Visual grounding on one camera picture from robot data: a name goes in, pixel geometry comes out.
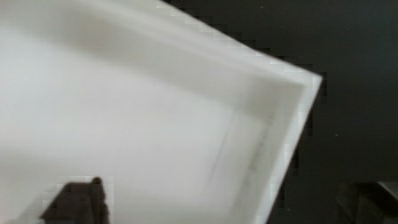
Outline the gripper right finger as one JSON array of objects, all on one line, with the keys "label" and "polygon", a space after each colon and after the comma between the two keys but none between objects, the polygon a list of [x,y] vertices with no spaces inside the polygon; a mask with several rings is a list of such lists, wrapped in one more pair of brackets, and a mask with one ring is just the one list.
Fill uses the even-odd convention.
[{"label": "gripper right finger", "polygon": [[339,186],[336,224],[398,224],[398,182]]}]

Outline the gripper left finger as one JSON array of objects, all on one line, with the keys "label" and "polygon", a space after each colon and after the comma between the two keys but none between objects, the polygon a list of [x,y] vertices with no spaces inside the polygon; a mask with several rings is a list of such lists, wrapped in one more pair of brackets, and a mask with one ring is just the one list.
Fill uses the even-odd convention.
[{"label": "gripper left finger", "polygon": [[101,178],[69,182],[39,216],[44,224],[110,224]]}]

